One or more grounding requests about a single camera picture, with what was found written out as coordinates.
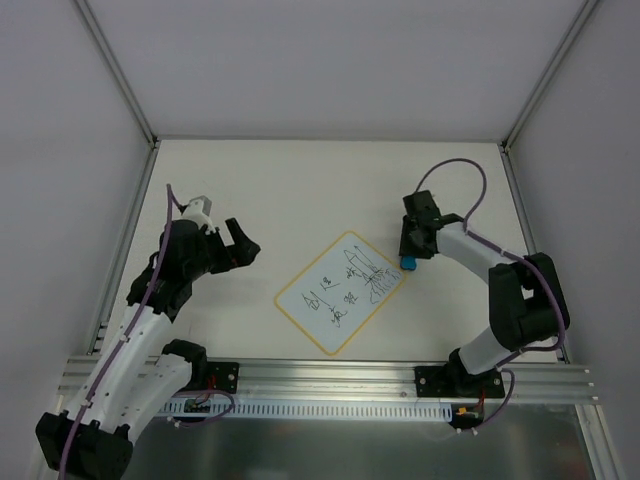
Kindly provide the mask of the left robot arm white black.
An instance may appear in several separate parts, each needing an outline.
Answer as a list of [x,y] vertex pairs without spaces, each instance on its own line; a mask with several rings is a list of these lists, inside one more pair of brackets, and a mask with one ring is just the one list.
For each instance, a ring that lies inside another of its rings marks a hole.
[[75,397],[36,425],[46,463],[59,478],[121,478],[137,438],[163,404],[181,390],[210,387],[206,349],[190,341],[170,341],[152,373],[141,369],[191,298],[196,280],[249,266],[258,255],[259,245],[236,219],[225,224],[231,244],[202,219],[166,224],[158,251],[131,285],[118,332]]

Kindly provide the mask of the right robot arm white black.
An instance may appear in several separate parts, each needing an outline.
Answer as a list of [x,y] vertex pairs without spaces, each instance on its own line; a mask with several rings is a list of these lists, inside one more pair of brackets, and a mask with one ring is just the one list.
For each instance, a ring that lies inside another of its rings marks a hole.
[[426,385],[469,396],[510,361],[529,352],[562,348],[569,314],[553,260],[519,256],[468,228],[458,215],[406,214],[399,247],[401,268],[445,256],[488,287],[488,322],[476,338],[455,349]]

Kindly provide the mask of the yellow-framed small whiteboard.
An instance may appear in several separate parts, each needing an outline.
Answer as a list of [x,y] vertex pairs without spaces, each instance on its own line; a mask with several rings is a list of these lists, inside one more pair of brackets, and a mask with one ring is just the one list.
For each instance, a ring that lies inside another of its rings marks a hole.
[[335,356],[404,281],[399,266],[346,231],[274,297],[274,304],[325,355]]

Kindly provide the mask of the blue bone-shaped eraser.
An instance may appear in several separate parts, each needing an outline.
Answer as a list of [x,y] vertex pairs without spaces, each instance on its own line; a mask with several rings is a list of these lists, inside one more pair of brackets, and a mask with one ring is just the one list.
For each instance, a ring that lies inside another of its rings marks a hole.
[[413,256],[403,256],[400,260],[400,267],[405,271],[415,271],[417,268],[417,260]]

